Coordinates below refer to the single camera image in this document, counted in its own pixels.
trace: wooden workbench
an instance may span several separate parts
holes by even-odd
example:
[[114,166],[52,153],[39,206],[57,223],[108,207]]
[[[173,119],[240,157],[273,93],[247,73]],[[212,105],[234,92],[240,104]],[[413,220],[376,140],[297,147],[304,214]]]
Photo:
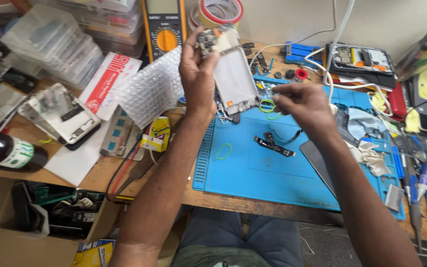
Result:
[[[253,48],[254,53],[258,51],[258,49],[262,48],[264,45],[256,44],[256,47]],[[276,71],[284,72],[288,69],[297,69],[299,66],[292,64],[285,64],[283,57],[279,55],[280,47],[269,47],[267,48],[263,54],[267,64],[270,64],[271,58],[274,58],[273,68],[270,70],[271,76]],[[317,75],[312,70],[306,69],[308,72],[308,77],[310,80],[305,80],[306,83],[321,83],[322,77]],[[52,85],[54,82],[44,79],[41,80],[38,84],[38,89],[43,89],[47,86]],[[171,121],[171,125],[173,125],[180,117],[181,113],[178,111],[167,112],[167,116]],[[59,143],[57,144],[41,144],[39,140],[46,140],[47,136],[37,127],[35,127],[31,122],[27,119],[23,118],[20,115],[16,115],[8,124],[10,128],[9,135],[21,138],[22,140],[28,141],[33,144],[39,144],[44,149],[47,150],[49,156],[53,156],[58,149],[61,147]],[[106,190],[106,186],[116,171],[116,168],[122,162],[121,158],[118,157],[103,157],[101,156],[92,170],[88,173],[82,183],[79,185],[80,188],[93,190],[93,191],[101,191],[104,192]],[[120,184],[122,184],[127,178],[129,174],[129,170],[131,170],[135,166],[136,162],[133,161],[130,163],[128,167],[128,171],[122,177]],[[135,180],[133,183],[127,186],[127,188],[122,191],[121,195],[123,196],[131,196],[135,197],[141,188],[145,185],[146,181],[151,177],[153,171],[155,170],[155,166],[152,167],[141,179]],[[73,186],[56,176],[55,174],[50,173],[49,171],[42,169],[37,173],[14,173],[8,171],[0,171],[0,177],[7,177],[12,179],[26,179],[32,181],[46,182],[57,185],[64,186]],[[193,169],[190,174],[190,177],[193,177]],[[403,206],[405,208],[406,220],[400,222],[400,225],[403,229],[409,233],[410,237],[414,237],[414,231],[409,222],[409,212],[408,205],[406,200],[403,200]],[[213,208],[213,209],[222,209],[222,210],[230,210],[237,211],[242,213],[250,213],[250,214],[258,214],[269,217],[276,217],[282,219],[288,219],[292,221],[298,222],[309,222],[315,224],[325,224],[325,225],[333,225],[338,227],[344,227],[344,222],[342,215],[338,212],[333,212],[325,209],[315,209],[297,205],[289,205],[282,204],[276,202],[269,202],[264,200],[254,200],[242,197],[233,197],[222,194],[208,193],[203,191],[195,191],[192,189],[192,182],[189,180],[186,186],[186,190],[184,193],[184,197],[182,199],[182,203]],[[421,202],[421,212],[424,216],[423,218],[423,228],[421,230],[423,240],[427,240],[427,204],[426,201]]]

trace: blue cloth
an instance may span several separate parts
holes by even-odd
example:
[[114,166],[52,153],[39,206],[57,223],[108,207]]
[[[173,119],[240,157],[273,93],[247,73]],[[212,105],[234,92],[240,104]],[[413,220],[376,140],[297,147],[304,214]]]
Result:
[[349,125],[347,129],[355,139],[360,140],[365,134],[380,139],[387,130],[383,121],[360,109],[348,108]]
[[238,212],[196,207],[179,249],[193,245],[246,248],[258,253],[272,267],[304,266],[297,222],[256,215],[248,221],[250,230],[243,240]]

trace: dark pants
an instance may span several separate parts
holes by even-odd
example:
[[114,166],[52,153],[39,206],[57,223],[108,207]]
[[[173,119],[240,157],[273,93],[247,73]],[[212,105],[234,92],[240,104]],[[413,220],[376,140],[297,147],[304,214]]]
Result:
[[251,215],[250,230],[241,238],[240,214],[195,207],[179,248],[190,245],[249,248],[272,267],[301,267],[301,237],[297,222]]

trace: red wire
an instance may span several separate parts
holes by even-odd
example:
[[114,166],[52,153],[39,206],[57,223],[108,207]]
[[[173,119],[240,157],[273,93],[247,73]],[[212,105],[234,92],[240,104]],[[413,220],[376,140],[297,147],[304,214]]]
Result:
[[[149,125],[149,127],[146,129],[144,134],[147,134],[147,132],[149,131],[149,129],[151,128],[151,124]],[[138,152],[138,149],[141,147],[141,142],[139,142],[138,147],[134,150],[133,155],[131,155],[131,158],[129,159],[129,161],[127,162],[126,166],[123,168],[122,172],[120,173],[120,175],[118,176],[118,178],[116,179],[115,184],[113,185],[113,188],[111,189],[111,194],[110,194],[110,198],[113,199],[113,195],[115,194],[115,189],[118,186],[118,183],[120,182],[123,174],[126,172],[126,169],[129,166],[129,163],[133,160],[134,155],[136,155],[136,152]]]

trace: white wall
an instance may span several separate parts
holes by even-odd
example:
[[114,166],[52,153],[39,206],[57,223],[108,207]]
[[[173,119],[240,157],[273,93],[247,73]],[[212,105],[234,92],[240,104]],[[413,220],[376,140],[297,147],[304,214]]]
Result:
[[[196,0],[186,0],[190,11]],[[300,40],[333,27],[332,0],[241,0],[240,37],[266,44]],[[337,0],[339,27],[348,0]],[[385,49],[392,58],[427,32],[427,0],[356,0],[341,42]],[[335,33],[303,42],[324,46]]]

